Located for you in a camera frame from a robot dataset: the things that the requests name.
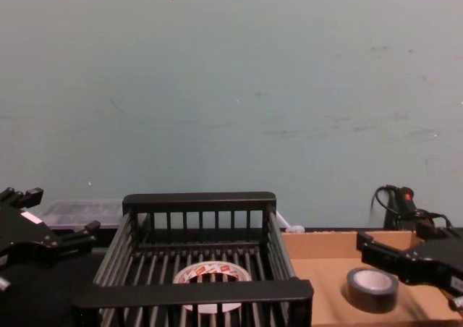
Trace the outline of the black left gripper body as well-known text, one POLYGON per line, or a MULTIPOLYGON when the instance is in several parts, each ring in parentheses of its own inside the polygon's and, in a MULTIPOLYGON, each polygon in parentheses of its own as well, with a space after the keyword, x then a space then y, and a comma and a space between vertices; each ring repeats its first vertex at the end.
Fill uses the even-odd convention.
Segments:
POLYGON ((20 263, 52 265, 75 249, 38 217, 1 204, 1 268, 20 263))

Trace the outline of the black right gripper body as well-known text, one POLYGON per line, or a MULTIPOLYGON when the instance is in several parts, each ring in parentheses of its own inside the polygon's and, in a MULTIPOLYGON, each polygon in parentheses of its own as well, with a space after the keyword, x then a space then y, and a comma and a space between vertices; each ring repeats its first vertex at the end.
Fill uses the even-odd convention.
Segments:
POLYGON ((431 239, 407 251, 407 283, 462 296, 462 238, 431 239))

